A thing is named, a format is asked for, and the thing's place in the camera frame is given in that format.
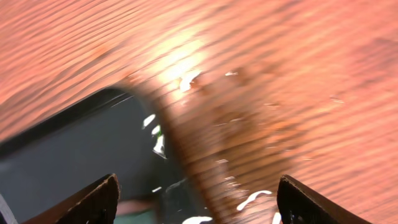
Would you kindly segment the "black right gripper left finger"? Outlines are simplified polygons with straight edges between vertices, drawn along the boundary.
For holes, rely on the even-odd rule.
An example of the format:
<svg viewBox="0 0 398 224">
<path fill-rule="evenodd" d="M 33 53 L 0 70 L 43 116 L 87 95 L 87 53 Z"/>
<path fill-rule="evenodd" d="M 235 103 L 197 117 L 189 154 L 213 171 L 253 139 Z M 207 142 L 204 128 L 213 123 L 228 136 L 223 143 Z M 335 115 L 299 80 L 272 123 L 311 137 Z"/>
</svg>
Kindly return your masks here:
<svg viewBox="0 0 398 224">
<path fill-rule="evenodd" d="M 107 174 L 25 224 L 113 224 L 120 196 L 115 174 Z"/>
</svg>

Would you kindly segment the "green scouring sponge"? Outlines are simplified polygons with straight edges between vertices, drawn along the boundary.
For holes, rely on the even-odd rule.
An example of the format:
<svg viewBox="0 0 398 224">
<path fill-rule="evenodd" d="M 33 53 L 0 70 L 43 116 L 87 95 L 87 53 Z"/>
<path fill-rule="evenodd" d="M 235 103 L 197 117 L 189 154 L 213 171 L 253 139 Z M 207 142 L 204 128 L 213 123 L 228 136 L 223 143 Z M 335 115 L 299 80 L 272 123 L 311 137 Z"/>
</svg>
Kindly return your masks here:
<svg viewBox="0 0 398 224">
<path fill-rule="evenodd" d="M 144 200 L 128 200 L 118 203 L 114 224 L 156 224 L 155 204 Z"/>
</svg>

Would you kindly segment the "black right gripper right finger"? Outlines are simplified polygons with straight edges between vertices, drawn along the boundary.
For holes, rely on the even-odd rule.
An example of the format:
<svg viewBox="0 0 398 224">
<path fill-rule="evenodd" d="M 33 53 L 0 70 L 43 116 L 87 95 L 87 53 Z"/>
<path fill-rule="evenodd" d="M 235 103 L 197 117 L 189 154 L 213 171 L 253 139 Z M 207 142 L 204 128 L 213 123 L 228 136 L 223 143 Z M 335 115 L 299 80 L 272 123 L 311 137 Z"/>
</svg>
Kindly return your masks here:
<svg viewBox="0 0 398 224">
<path fill-rule="evenodd" d="M 289 175 L 280 178 L 277 206 L 283 224 L 370 224 Z"/>
</svg>

